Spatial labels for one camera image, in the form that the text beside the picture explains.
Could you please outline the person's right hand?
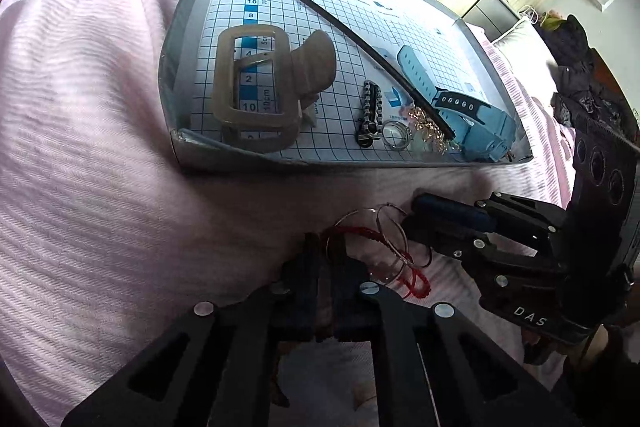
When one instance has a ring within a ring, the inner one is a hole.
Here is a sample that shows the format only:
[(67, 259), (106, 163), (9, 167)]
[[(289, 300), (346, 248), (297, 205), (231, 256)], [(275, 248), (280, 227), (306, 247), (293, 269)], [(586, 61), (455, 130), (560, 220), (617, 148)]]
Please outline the person's right hand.
[(559, 353), (563, 357), (567, 357), (574, 365), (587, 365), (605, 351), (608, 344), (614, 339), (614, 333), (614, 329), (608, 329), (601, 324), (590, 331), (585, 338), (567, 343), (534, 333), (528, 329), (522, 329), (524, 362), (530, 365), (543, 365), (549, 360), (552, 353)]

